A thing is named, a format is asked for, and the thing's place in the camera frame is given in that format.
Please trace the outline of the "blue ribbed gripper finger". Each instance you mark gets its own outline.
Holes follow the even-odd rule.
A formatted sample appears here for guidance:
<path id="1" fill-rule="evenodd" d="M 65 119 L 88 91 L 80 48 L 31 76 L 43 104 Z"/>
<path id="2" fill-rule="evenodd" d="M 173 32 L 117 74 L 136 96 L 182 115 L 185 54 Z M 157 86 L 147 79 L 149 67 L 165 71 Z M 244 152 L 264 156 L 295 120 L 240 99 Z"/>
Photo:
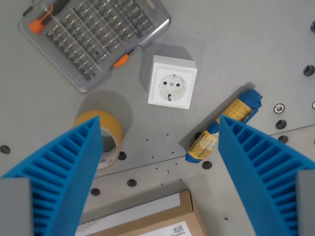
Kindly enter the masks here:
<path id="1" fill-rule="evenodd" d="M 296 176 L 315 163 L 243 122 L 222 115 L 219 152 L 255 234 L 298 235 Z"/>
<path id="2" fill-rule="evenodd" d="M 98 116 L 25 158 L 3 178 L 31 182 L 35 236 L 73 236 L 103 153 Z"/>

